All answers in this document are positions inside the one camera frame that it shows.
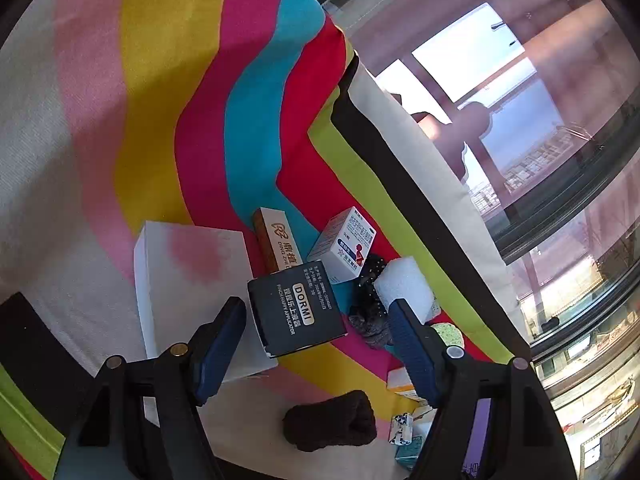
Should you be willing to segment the rainbow striped tablecloth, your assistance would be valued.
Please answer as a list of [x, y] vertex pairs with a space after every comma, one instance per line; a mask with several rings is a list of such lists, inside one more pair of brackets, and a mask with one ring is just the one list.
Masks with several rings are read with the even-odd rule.
[[3, 478], [51, 478], [102, 362], [144, 357], [145, 222], [238, 231], [261, 276], [260, 207], [303, 252], [356, 207], [474, 358], [528, 355], [468, 194], [317, 0], [1, 0]]

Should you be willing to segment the large white flat box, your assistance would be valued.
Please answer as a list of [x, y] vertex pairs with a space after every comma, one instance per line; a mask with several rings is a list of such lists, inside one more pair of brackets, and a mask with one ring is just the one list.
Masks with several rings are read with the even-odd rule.
[[[134, 245], [134, 287], [145, 354], [156, 358], [212, 322], [230, 297], [246, 304], [253, 279], [243, 234], [148, 221]], [[253, 408], [257, 375], [278, 361], [267, 356], [249, 313], [218, 393], [200, 409], [207, 429], [242, 429]]]

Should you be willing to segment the white blue medicine box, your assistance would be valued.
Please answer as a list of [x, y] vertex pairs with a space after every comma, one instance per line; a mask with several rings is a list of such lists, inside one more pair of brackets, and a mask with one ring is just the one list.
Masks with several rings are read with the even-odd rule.
[[329, 221], [307, 260], [320, 261], [332, 284], [350, 282], [360, 275], [375, 237], [376, 229], [350, 207]]

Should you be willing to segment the small blue patterned packet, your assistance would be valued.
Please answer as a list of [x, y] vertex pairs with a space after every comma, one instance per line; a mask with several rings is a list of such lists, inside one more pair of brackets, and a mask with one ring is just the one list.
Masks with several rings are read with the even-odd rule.
[[390, 421], [388, 442], [396, 446], [406, 446], [412, 442], [413, 418], [410, 413], [394, 415]]

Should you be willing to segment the purple storage box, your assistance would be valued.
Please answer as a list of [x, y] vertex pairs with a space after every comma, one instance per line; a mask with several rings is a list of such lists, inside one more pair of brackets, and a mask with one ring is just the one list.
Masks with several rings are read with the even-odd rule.
[[469, 445], [466, 449], [462, 466], [462, 472], [465, 477], [471, 479], [477, 479], [478, 472], [480, 471], [480, 462], [482, 461], [485, 447], [490, 410], [490, 399], [480, 399], [477, 401]]

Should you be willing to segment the brown orange slim box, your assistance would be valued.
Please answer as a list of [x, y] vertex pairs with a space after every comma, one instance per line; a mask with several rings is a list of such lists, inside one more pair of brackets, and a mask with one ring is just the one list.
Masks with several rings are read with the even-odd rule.
[[288, 270], [303, 263], [284, 211], [260, 207], [255, 210], [252, 220], [269, 273]]

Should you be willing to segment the orange white tissue pack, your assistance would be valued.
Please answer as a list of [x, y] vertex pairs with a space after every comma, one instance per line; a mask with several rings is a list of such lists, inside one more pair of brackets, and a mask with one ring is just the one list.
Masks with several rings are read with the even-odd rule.
[[403, 398], [422, 404], [426, 403], [426, 400], [416, 392], [416, 387], [413, 385], [405, 367], [399, 367], [387, 373], [386, 388], [388, 391]]

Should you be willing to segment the black DORMI box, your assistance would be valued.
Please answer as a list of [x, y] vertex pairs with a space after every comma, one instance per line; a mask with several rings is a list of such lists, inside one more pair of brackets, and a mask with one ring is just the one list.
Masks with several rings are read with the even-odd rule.
[[347, 335], [326, 269], [320, 261], [255, 278], [250, 307], [267, 356], [280, 358]]

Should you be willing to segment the teal foil toothpaste box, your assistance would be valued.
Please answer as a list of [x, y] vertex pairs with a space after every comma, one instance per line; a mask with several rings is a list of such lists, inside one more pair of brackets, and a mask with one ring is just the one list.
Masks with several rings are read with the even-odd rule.
[[414, 466], [422, 451], [424, 445], [424, 437], [420, 434], [412, 437], [412, 440], [407, 445], [399, 445], [396, 448], [395, 460], [401, 468], [406, 471], [413, 471]]

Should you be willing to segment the black dotted grey cloth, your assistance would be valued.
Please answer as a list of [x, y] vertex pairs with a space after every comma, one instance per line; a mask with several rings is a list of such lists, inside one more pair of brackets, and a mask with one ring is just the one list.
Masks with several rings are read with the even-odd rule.
[[352, 306], [348, 314], [352, 328], [374, 350], [393, 344], [384, 304], [373, 286], [385, 267], [386, 262], [382, 257], [368, 255], [360, 275], [354, 281]]

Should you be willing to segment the white foam block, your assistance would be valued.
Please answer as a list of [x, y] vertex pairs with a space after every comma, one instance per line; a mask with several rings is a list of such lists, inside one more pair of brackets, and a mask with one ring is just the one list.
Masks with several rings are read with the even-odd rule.
[[373, 282], [385, 312], [396, 299], [405, 299], [418, 320], [425, 324], [440, 313], [434, 292], [424, 278], [416, 259], [397, 258], [386, 264]]

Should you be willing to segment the green speckled round sponge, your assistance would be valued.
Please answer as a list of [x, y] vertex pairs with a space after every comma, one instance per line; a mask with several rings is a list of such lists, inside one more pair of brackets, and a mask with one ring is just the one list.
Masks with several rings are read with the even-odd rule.
[[452, 323], [435, 323], [431, 325], [431, 328], [438, 333], [438, 336], [442, 338], [444, 344], [447, 347], [457, 346], [460, 348], [465, 347], [464, 337], [462, 331], [454, 326]]

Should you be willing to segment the dark brown knitted sleeve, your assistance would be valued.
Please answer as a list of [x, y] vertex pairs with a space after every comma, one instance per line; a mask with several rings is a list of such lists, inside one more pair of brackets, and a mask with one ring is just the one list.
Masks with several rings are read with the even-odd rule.
[[307, 453], [328, 446], [368, 445], [378, 436], [371, 402], [362, 390], [293, 406], [282, 419], [282, 431], [288, 443]]

